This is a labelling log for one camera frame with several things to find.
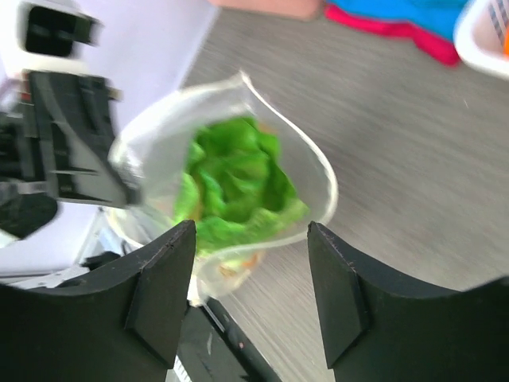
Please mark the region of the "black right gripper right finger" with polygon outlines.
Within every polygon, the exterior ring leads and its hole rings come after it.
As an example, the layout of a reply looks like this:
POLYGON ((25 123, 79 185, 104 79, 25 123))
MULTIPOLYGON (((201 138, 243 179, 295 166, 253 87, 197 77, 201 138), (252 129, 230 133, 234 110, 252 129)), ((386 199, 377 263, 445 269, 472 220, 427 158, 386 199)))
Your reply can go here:
POLYGON ((507 277, 456 291, 378 261, 323 224, 309 225, 307 243, 336 380, 507 380, 507 277))

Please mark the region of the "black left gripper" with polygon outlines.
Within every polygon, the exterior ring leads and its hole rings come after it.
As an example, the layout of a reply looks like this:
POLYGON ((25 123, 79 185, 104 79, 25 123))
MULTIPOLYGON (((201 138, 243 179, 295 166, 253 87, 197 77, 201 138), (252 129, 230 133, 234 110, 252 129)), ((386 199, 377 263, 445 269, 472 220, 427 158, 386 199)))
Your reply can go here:
POLYGON ((133 176, 108 160, 111 89, 101 76, 24 70, 1 91, 1 234, 26 239, 52 222, 58 200, 124 208, 133 176))

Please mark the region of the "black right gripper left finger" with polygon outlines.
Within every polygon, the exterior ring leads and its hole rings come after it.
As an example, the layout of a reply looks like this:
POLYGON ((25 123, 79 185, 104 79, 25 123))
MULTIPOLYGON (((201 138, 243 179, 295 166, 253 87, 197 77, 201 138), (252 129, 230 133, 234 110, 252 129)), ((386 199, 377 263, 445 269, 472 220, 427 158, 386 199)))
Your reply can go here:
POLYGON ((2 380, 165 380, 195 249, 187 220, 63 286, 2 286, 2 380))

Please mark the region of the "clear zip top bag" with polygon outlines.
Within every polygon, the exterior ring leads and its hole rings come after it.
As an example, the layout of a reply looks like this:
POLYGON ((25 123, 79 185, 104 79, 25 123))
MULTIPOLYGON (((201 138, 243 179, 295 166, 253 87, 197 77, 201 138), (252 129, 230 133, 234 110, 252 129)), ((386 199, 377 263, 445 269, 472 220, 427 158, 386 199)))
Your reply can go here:
POLYGON ((308 223, 327 223, 337 206, 328 159, 245 72, 157 101, 122 131, 110 159, 140 185, 138 205, 106 211, 131 247, 195 222, 194 306, 237 289, 267 251, 303 240, 308 223))

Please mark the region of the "green lettuce leaf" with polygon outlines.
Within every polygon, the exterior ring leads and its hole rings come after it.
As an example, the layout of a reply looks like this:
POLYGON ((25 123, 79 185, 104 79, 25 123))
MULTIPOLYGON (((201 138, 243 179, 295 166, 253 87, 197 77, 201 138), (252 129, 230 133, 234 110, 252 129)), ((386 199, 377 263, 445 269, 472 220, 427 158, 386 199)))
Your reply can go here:
POLYGON ((196 253, 270 240, 309 211, 281 169, 281 145, 253 117, 200 128, 188 148, 173 219, 194 220, 196 253))

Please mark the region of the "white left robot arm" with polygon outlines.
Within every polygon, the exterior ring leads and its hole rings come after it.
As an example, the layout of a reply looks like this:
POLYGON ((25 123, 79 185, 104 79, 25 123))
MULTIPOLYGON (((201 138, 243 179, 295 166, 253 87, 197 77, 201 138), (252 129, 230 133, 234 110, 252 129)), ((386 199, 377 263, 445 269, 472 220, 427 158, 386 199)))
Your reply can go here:
POLYGON ((100 208, 139 200, 108 157, 118 97, 101 76, 27 71, 2 100, 2 279, 71 267, 100 208))

